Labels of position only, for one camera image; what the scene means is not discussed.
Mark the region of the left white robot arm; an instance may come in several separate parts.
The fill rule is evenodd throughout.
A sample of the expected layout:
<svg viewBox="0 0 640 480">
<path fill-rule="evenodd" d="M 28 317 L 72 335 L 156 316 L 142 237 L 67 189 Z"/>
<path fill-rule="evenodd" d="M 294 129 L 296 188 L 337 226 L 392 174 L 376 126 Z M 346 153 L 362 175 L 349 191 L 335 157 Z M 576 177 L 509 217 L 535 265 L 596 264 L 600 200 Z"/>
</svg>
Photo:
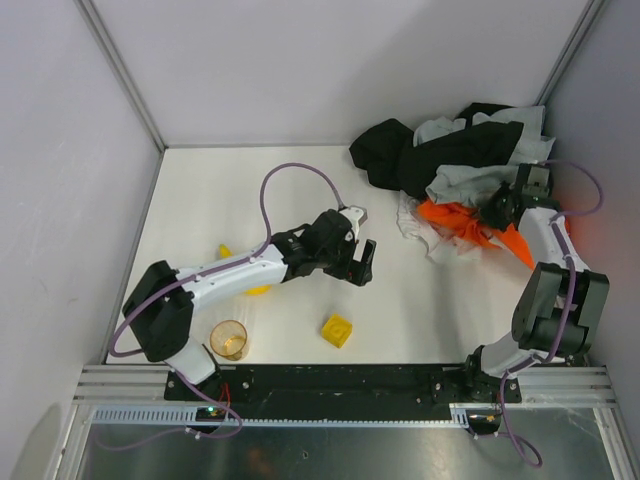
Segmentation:
<svg viewBox="0 0 640 480">
<path fill-rule="evenodd" d="M 166 261 L 149 266 L 125 301 L 122 313 L 151 363 L 165 363 L 198 385 L 216 373 L 217 364 L 191 334 L 200 311 L 261 286 L 324 274 L 355 286 L 370 282 L 376 243 L 366 241 L 354 257 L 367 212 L 359 206 L 329 209 L 311 224 L 274 234 L 246 255 L 210 265 L 174 269 Z"/>
</svg>

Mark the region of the grey hooded sweatshirt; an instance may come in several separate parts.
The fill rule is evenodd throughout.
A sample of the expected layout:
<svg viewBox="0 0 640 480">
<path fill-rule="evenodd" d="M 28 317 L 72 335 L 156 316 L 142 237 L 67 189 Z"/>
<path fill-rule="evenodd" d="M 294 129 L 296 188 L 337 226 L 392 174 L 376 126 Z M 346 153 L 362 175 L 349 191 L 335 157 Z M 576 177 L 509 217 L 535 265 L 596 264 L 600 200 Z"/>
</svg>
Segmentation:
<svg viewBox="0 0 640 480">
<path fill-rule="evenodd" d="M 515 121 L 523 125 L 521 137 L 506 164 L 439 167 L 435 179 L 426 187 L 428 198 L 436 204 L 460 203 L 478 208 L 489 200 L 502 183 L 511 184 L 515 181 L 519 165 L 546 161 L 555 139 L 542 134 L 545 113 L 543 105 L 509 107 L 474 102 L 454 120 L 439 117 L 424 122 L 414 133 L 415 146 L 486 122 L 507 124 Z"/>
</svg>

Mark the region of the black cloth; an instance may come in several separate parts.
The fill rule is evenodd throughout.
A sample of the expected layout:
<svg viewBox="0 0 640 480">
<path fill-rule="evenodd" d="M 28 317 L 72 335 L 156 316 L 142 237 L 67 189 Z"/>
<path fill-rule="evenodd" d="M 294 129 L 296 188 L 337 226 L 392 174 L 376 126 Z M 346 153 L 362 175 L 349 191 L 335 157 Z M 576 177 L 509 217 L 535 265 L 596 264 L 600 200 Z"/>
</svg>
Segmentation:
<svg viewBox="0 0 640 480">
<path fill-rule="evenodd" d="M 460 130 L 418 145 L 414 143 L 415 132 L 391 118 L 357 137 L 349 153 L 354 166 L 366 172 L 372 186 L 424 199 L 426 187 L 443 165 L 482 168 L 508 163 L 523 135 L 524 123 L 472 120 L 474 114 L 494 114 L 505 108 L 473 103 L 458 117 Z"/>
</svg>

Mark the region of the orange cloth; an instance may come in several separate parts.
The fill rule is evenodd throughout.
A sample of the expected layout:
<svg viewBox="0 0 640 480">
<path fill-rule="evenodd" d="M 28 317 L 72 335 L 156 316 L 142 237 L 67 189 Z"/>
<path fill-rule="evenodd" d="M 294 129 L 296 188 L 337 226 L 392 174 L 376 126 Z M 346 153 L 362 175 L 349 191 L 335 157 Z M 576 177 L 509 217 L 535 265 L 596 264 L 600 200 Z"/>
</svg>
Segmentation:
<svg viewBox="0 0 640 480">
<path fill-rule="evenodd" d="M 505 231 L 490 227 L 480 219 L 476 208 L 460 203 L 435 204 L 427 200 L 417 206 L 416 213 L 421 220 L 447 236 L 461 240 L 465 246 L 507 250 L 529 269 L 535 268 L 529 246 L 513 224 Z"/>
</svg>

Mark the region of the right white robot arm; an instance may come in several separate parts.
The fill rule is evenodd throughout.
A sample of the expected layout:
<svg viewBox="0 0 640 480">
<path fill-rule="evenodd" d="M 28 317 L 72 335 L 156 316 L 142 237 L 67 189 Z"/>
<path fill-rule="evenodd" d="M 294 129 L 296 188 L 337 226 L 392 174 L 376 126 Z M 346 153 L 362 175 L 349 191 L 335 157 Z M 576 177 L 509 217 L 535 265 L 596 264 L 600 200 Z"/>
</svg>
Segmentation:
<svg viewBox="0 0 640 480">
<path fill-rule="evenodd" d="M 510 331 L 467 358 L 465 386 L 475 401 L 506 397 L 500 381 L 557 358 L 581 356 L 591 347 L 610 283 L 592 271 L 573 246 L 566 216 L 547 187 L 504 183 L 480 209 L 492 227 L 516 229 L 534 268 L 512 315 Z"/>
</svg>

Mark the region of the white cloth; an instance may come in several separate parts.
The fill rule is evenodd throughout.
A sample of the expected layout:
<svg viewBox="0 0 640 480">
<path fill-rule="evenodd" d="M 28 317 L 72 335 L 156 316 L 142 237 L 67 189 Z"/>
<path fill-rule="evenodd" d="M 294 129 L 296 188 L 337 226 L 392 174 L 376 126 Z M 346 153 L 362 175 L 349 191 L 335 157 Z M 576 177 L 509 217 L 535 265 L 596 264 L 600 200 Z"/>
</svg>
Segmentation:
<svg viewBox="0 0 640 480">
<path fill-rule="evenodd" d="M 479 261 L 482 249 L 455 237 L 444 227 L 434 227 L 419 218 L 419 201 L 406 193 L 399 194 L 396 224 L 406 239 L 419 241 L 426 248 L 426 257 L 435 264 Z"/>
</svg>

